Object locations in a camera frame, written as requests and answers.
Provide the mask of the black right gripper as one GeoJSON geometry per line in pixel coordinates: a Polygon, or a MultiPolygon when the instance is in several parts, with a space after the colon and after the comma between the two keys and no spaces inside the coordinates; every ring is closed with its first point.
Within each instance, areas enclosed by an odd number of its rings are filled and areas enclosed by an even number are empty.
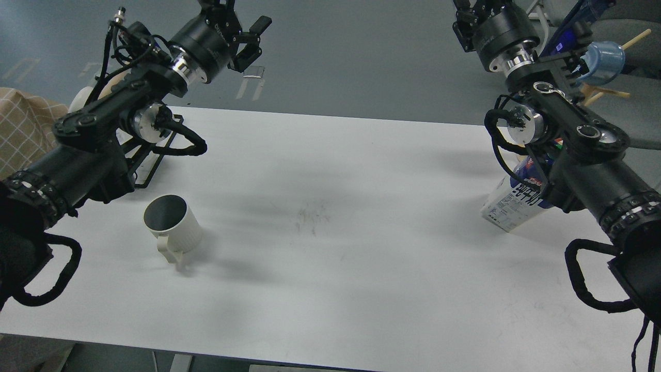
{"type": "Polygon", "coordinates": [[[540,38],[513,1],[455,1],[452,29],[464,52],[477,52],[485,71],[510,73],[530,64],[540,38]]]}

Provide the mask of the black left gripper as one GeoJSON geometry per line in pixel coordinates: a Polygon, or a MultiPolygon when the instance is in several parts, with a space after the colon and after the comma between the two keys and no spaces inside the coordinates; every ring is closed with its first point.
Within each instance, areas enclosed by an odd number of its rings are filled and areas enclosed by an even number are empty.
{"type": "Polygon", "coordinates": [[[261,35],[272,24],[261,15],[243,30],[234,1],[199,1],[200,13],[168,42],[172,70],[186,83],[210,83],[223,69],[243,73],[261,56],[261,35]]]}

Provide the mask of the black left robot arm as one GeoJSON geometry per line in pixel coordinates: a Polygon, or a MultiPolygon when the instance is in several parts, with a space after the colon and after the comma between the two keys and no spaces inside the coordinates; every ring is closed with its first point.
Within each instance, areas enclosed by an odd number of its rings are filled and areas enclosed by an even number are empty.
{"type": "Polygon", "coordinates": [[[108,23],[101,75],[82,108],[53,125],[57,148],[2,180],[2,304],[43,306],[66,288],[80,264],[80,243],[52,235],[86,200],[105,204],[135,189],[150,154],[199,156],[205,140],[163,102],[224,68],[243,72],[262,55],[272,19],[242,29],[234,1],[200,1],[200,13],[170,40],[120,7],[108,23]]]}

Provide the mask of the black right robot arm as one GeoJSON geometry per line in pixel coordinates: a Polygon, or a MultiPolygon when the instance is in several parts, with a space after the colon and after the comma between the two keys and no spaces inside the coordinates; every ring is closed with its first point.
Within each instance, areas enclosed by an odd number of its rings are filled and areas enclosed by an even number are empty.
{"type": "Polygon", "coordinates": [[[614,1],[578,1],[541,52],[538,33],[513,1],[455,1],[452,28],[465,52],[477,52],[489,72],[502,72],[508,94],[487,111],[484,125],[505,172],[565,213],[587,209],[610,243],[576,239],[564,256],[572,288],[587,306],[607,313],[638,309],[638,335],[652,326],[648,370],[659,349],[659,193],[623,162],[629,136],[583,104],[579,78],[592,72],[581,55],[590,23],[614,1]],[[609,270],[625,301],[595,299],[577,254],[613,257],[609,270]]]}

